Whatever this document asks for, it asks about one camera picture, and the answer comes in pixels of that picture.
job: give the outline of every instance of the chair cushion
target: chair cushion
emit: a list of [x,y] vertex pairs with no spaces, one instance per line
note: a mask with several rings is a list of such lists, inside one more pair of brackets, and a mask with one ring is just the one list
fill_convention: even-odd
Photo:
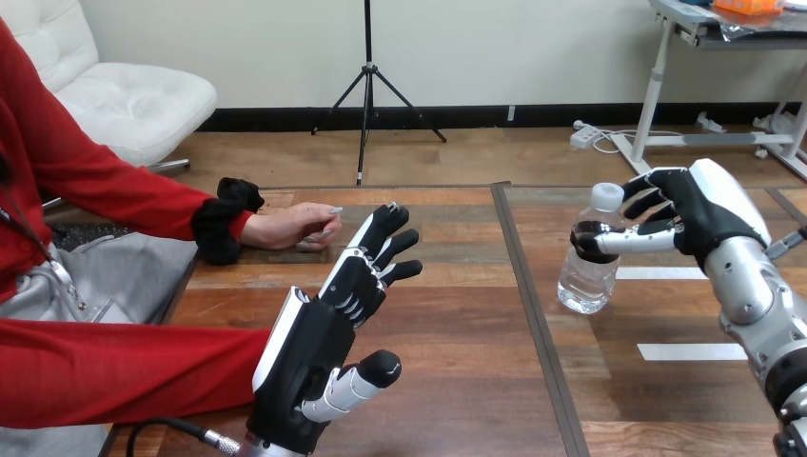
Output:
[[132,64],[97,64],[55,95],[94,142],[135,166],[165,158],[216,104],[199,76]]
[[0,17],[51,92],[98,63],[78,0],[0,0]]

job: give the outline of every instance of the water bottle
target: water bottle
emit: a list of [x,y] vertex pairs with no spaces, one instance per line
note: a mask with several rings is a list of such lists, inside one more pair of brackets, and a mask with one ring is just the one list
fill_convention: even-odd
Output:
[[[611,183],[600,183],[591,190],[591,207],[578,216],[582,221],[596,221],[622,229],[625,221],[620,214],[624,190]],[[558,280],[558,298],[568,308],[582,314],[592,314],[604,307],[617,282],[620,258],[610,264],[595,264],[581,259],[574,247],[566,252],[566,262]]]

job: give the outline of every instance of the red shirt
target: red shirt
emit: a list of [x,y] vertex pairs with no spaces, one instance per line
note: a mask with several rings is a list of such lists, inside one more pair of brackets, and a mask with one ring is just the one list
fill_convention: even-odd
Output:
[[[148,235],[192,240],[210,195],[94,144],[45,88],[0,20],[0,154],[7,184],[48,244],[37,186]],[[0,208],[14,205],[0,192]],[[238,237],[249,213],[230,225]],[[0,223],[0,303],[41,264],[33,241]],[[268,330],[244,331],[0,319],[0,427],[54,427],[187,415],[248,403]]]

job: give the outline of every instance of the robotic hand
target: robotic hand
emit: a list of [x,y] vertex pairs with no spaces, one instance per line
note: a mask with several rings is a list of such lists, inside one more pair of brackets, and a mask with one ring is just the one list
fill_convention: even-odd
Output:
[[571,238],[578,253],[593,262],[674,249],[693,255],[720,301],[720,326],[744,348],[777,412],[777,455],[807,457],[807,302],[793,293],[771,260],[807,237],[807,228],[769,248],[771,235],[751,199],[708,159],[689,169],[653,169],[623,188],[625,200],[650,189],[625,210],[628,219],[666,205],[630,229],[578,224]]
[[342,364],[354,329],[378,310],[386,288],[423,269],[417,260],[391,263],[418,242],[414,229],[390,237],[408,219],[407,209],[394,203],[376,209],[317,296],[291,288],[252,378],[255,405],[246,442],[237,445],[219,435],[209,444],[243,457],[310,454],[330,421],[398,379],[401,361],[385,350],[356,365]]

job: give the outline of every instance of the black tripod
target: black tripod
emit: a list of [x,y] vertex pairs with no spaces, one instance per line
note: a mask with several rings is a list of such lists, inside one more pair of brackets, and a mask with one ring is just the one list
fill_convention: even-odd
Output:
[[[404,102],[410,109],[412,109],[412,112],[418,117],[418,120],[426,129],[434,131],[437,134],[437,136],[439,136],[440,139],[443,140],[444,143],[448,141],[445,139],[443,134],[440,133],[439,130],[432,129],[431,127],[429,127],[428,123],[426,122],[426,119],[423,117],[421,112],[418,111],[417,108],[412,106],[412,104],[409,103],[409,101],[406,100],[406,98],[400,92],[398,92],[397,89],[395,89],[392,83],[390,83],[386,78],[384,78],[384,76],[378,70],[377,66],[373,65],[373,42],[372,42],[372,32],[370,31],[370,0],[364,0],[364,45],[367,51],[367,65],[362,67],[362,72],[359,73],[359,76],[356,77],[356,79],[353,81],[350,87],[347,88],[347,90],[342,94],[342,97],[339,98],[339,100],[336,102],[336,105],[334,105],[333,108],[328,110],[328,113],[325,115],[325,119],[323,119],[323,122],[320,123],[320,126],[324,126],[325,123],[328,121],[328,119],[330,119],[330,116],[333,115],[333,111],[335,111],[342,104],[345,98],[347,98],[347,95],[351,91],[353,91],[353,88],[355,88],[357,84],[359,84],[359,81],[361,81],[362,78],[364,77],[367,78],[367,80],[364,82],[364,116],[362,119],[362,138],[361,143],[359,144],[359,176],[356,179],[356,185],[358,186],[362,184],[362,169],[364,167],[364,146],[366,146],[367,144],[367,136],[368,136],[367,123],[369,119],[373,117],[373,75],[378,76],[378,78],[381,79],[381,81],[384,84],[386,84],[386,86],[390,90],[392,90],[396,95],[398,95],[398,98],[400,98],[402,102]],[[314,130],[311,131],[311,134],[316,135],[317,131],[319,130],[320,130],[319,127],[315,127]]]

